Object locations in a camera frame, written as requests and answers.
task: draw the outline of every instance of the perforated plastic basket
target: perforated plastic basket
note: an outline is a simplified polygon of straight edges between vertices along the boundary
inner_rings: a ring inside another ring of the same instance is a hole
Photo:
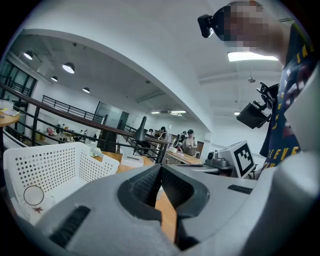
[[[93,180],[115,174],[119,162],[90,156],[83,143],[13,148],[4,152],[9,195],[17,213],[32,224],[51,207]]]

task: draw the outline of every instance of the black rubber pad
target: black rubber pad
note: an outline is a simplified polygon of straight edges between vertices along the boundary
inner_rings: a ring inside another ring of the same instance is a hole
[[[228,189],[234,190],[240,193],[250,194],[252,191],[252,188],[244,187],[244,186],[238,186],[238,185],[230,185],[228,186]]]

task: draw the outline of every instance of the dark blue t-shirt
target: dark blue t-shirt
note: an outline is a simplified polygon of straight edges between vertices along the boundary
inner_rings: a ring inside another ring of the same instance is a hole
[[[266,157],[262,169],[274,167],[300,151],[299,143],[284,113],[295,101],[317,63],[311,44],[307,44],[293,24],[290,30],[286,65],[278,85],[272,118],[260,154]]]

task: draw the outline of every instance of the person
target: person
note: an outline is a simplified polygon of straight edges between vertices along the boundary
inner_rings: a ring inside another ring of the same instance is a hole
[[[198,147],[198,141],[193,130],[188,130],[188,137],[183,141],[183,153],[193,156]]]
[[[162,135],[159,137],[160,140],[166,141],[171,143],[171,134],[170,132],[166,131],[166,128],[164,126],[161,127],[160,129]]]
[[[275,56],[282,64],[272,117],[260,154],[263,169],[278,165],[300,151],[299,143],[284,113],[303,90],[317,58],[312,43],[294,23],[287,26],[272,18],[256,1],[235,1],[213,16],[213,30],[223,41],[248,47],[253,53]]]
[[[153,129],[149,129],[149,135],[151,135],[151,136],[155,136],[155,134],[154,134],[154,130],[153,130]]]

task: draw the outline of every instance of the window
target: window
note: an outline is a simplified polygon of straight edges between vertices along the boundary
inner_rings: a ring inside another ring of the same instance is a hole
[[[36,81],[36,79],[23,72],[7,60],[0,69],[0,83],[9,86],[24,95],[31,96]],[[11,93],[7,91],[3,91],[2,89],[0,90],[0,95],[1,98],[6,100],[18,100],[17,97],[11,95]]]

